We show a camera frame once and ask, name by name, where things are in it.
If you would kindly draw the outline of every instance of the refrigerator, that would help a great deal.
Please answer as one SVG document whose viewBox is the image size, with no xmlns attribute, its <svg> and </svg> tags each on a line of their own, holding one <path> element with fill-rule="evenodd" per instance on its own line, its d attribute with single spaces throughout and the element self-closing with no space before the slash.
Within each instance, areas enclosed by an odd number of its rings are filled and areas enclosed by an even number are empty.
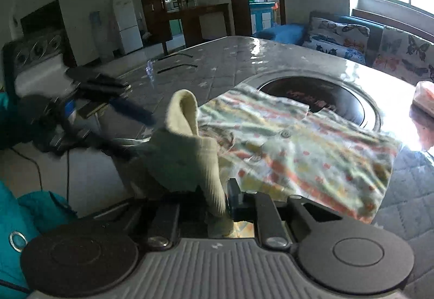
<svg viewBox="0 0 434 299">
<path fill-rule="evenodd" d="M 123 54 L 142 48 L 143 42 L 137 25 L 133 0 L 113 0 L 113 11 L 118 24 Z"/>
</svg>

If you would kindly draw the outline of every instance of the black round disc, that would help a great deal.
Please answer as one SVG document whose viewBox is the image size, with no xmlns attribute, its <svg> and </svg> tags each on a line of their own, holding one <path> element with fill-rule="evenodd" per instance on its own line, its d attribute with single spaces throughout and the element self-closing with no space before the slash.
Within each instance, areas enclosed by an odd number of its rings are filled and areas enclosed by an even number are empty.
<svg viewBox="0 0 434 299">
<path fill-rule="evenodd" d="M 313 113 L 328 108 L 359 126 L 365 120 L 361 102 L 344 87 L 326 80 L 291 76 L 273 80 L 262 86 L 260 91 L 304 103 Z"/>
<path fill-rule="evenodd" d="M 341 293 L 374 295 L 401 288 L 414 265 L 398 236 L 358 222 L 318 224 L 299 245 L 298 262 L 316 282 Z"/>
<path fill-rule="evenodd" d="M 21 268 L 29 287 L 60 297 L 105 292 L 134 269 L 138 250 L 127 235 L 39 236 L 24 248 Z"/>
</svg>

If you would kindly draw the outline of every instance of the gray ribbed panel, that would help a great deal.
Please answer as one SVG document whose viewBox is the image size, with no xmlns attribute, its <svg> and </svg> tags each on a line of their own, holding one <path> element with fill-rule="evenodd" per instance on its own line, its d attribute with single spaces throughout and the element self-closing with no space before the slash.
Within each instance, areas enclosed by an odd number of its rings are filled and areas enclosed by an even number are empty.
<svg viewBox="0 0 434 299">
<path fill-rule="evenodd" d="M 30 299 L 52 299 L 34 293 Z M 341 299 L 315 285 L 286 254 L 253 239 L 183 239 L 177 248 L 150 253 L 117 288 L 92 299 Z M 400 293 L 385 299 L 405 299 Z"/>
</svg>

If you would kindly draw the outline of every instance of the screw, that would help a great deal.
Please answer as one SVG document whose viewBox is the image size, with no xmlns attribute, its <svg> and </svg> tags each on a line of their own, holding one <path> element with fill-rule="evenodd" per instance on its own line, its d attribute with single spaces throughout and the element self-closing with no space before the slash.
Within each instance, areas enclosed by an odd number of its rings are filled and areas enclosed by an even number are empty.
<svg viewBox="0 0 434 299">
<path fill-rule="evenodd" d="M 148 238 L 148 245 L 153 248 L 165 248 L 169 241 L 163 236 L 151 236 Z"/>
<path fill-rule="evenodd" d="M 265 240 L 265 244 L 272 249 L 281 249 L 288 245 L 288 241 L 281 236 L 272 236 Z"/>
</svg>

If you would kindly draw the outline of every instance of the black circular glass plate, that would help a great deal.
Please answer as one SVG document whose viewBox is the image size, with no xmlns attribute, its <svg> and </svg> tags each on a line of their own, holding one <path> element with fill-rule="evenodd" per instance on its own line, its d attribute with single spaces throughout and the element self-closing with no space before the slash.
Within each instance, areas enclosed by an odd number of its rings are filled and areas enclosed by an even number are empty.
<svg viewBox="0 0 434 299">
<path fill-rule="evenodd" d="M 306 76 L 276 79 L 262 86 L 260 91 L 276 97 L 286 97 L 304 103 L 312 113 L 323 108 L 361 126 L 365 110 L 361 102 L 347 89 L 335 83 Z"/>
</svg>

